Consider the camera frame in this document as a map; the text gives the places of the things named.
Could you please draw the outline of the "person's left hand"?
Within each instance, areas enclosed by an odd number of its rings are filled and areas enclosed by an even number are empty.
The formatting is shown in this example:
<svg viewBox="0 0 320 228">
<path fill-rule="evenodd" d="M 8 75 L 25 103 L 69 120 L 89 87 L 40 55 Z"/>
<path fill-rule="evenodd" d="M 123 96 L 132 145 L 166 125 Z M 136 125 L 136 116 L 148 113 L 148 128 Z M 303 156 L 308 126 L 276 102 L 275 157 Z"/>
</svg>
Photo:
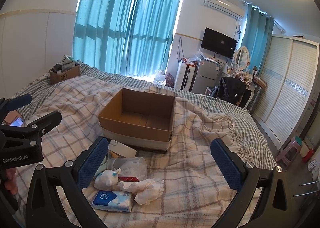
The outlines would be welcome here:
<svg viewBox="0 0 320 228">
<path fill-rule="evenodd" d="M 16 182 L 16 168 L 5 170 L 5 188 L 12 194 L 15 195 L 18 191 Z"/>
</svg>

